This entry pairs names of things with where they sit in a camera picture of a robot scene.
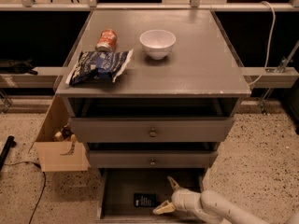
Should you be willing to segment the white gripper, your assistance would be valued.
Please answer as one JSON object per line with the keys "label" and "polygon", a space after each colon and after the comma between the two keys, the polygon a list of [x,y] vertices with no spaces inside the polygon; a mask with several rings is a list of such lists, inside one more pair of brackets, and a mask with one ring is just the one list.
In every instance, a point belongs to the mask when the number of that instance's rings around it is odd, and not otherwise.
{"label": "white gripper", "polygon": [[184,212],[195,212],[201,208],[201,194],[199,192],[181,188],[178,182],[171,176],[169,176],[167,179],[170,182],[172,190],[174,191],[172,194],[172,202],[169,202],[168,200],[162,202],[153,209],[154,215],[172,213],[176,210],[176,208],[177,210]]}

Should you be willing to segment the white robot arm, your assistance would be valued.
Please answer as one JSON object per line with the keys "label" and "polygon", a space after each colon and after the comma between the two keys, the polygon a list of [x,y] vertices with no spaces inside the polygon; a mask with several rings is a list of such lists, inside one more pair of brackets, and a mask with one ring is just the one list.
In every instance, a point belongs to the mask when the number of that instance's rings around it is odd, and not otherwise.
{"label": "white robot arm", "polygon": [[173,190],[171,201],[166,200],[158,205],[153,210],[154,215],[178,210],[192,213],[206,224],[221,224],[223,220],[231,224],[270,224],[231,203],[216,191],[207,189],[199,193],[181,187],[171,176],[167,179]]}

